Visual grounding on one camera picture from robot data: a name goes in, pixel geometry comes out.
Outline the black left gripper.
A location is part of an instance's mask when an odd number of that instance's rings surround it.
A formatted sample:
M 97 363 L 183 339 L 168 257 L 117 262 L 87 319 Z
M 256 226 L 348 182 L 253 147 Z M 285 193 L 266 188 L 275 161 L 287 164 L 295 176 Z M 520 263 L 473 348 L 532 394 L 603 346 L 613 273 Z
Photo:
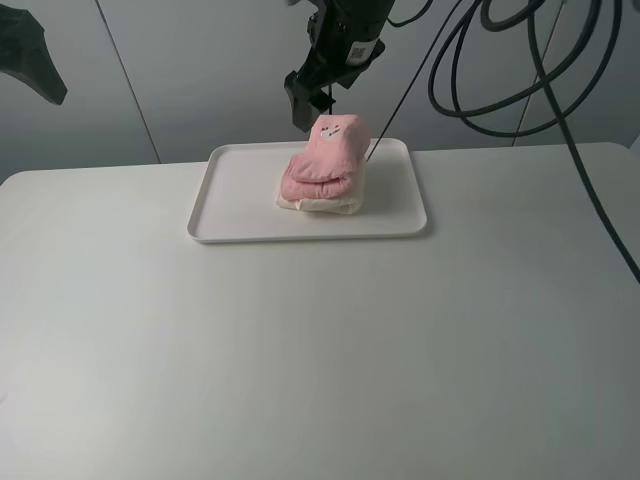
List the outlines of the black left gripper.
M 68 89 L 49 54 L 44 29 L 25 9 L 1 8 L 1 71 L 25 83 L 54 105 L 62 105 Z

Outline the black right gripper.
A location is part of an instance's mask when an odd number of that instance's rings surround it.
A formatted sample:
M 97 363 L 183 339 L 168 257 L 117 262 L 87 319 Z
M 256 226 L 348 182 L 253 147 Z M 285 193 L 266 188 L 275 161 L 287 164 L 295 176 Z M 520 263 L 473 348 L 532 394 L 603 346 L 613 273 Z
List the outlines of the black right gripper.
M 320 113 L 316 108 L 332 108 L 336 100 L 333 86 L 349 89 L 385 49 L 380 31 L 338 32 L 321 37 L 319 29 L 308 29 L 310 49 L 298 70 L 284 80 L 291 105 L 293 125 L 308 133 Z

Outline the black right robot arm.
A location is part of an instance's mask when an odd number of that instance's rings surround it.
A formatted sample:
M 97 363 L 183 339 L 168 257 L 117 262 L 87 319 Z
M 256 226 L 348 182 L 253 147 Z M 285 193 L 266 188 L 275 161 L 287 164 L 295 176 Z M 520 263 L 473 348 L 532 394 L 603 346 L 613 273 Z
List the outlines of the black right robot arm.
M 332 85 L 350 88 L 385 50 L 380 34 L 392 1 L 318 0 L 309 17 L 310 49 L 302 66 L 284 80 L 293 125 L 311 130 L 335 103 L 324 91 Z

